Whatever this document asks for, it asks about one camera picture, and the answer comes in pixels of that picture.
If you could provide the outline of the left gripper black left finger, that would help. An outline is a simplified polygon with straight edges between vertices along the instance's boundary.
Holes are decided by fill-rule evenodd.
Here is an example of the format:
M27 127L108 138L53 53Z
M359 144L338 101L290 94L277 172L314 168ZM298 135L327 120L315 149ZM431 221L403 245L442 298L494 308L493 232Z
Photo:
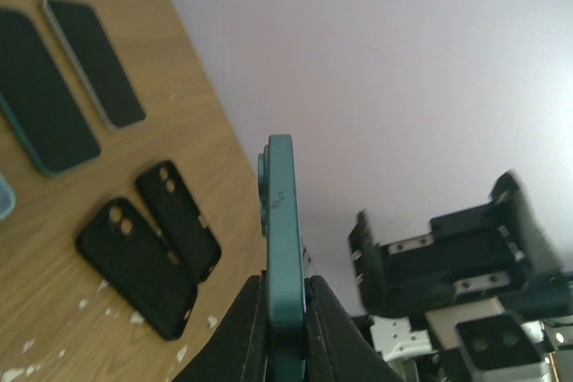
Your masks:
M266 278L250 276L180 382L263 381L267 365Z

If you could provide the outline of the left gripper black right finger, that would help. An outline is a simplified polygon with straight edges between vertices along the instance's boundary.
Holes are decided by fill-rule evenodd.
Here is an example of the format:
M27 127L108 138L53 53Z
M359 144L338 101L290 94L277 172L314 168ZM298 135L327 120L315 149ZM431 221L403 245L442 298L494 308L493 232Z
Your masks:
M321 276L306 280L308 381L399 381Z

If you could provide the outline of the black phone case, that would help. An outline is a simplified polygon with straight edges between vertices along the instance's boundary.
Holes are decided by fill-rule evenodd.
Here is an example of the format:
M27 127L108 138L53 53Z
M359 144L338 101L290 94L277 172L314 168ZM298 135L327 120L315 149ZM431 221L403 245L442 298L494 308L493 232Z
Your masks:
M175 164L164 160L151 166L135 186L184 270L194 283L205 282L222 250Z
M78 252L164 339L179 339L197 284L126 198L105 203L76 238Z

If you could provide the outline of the light blue phone case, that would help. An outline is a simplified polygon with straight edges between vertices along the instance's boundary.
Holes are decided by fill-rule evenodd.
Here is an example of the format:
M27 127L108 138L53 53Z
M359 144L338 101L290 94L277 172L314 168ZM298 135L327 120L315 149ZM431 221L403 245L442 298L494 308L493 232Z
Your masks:
M16 205L13 187L3 174L0 174L0 220L9 217Z

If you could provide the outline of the black phone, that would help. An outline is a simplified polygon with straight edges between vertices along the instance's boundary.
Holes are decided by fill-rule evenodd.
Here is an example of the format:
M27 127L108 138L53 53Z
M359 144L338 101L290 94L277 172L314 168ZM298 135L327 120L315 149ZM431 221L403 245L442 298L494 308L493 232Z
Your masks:
M45 175L69 171L101 153L34 23L8 8L1 10L1 108Z

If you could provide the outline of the black smartphone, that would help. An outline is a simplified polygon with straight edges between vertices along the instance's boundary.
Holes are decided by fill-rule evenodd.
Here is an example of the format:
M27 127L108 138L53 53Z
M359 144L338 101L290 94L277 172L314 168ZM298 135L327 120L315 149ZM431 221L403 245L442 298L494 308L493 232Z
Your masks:
M47 21L108 127L121 130L146 119L133 86L90 5L43 0Z

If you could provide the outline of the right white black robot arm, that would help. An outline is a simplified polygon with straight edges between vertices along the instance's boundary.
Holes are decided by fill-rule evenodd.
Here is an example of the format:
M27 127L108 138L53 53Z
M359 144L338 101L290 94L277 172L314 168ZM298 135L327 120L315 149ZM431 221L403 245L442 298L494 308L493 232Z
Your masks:
M549 381L551 342L527 323L572 313L570 279L514 172L488 201L382 245L365 211L348 237L363 307L427 332L451 381Z

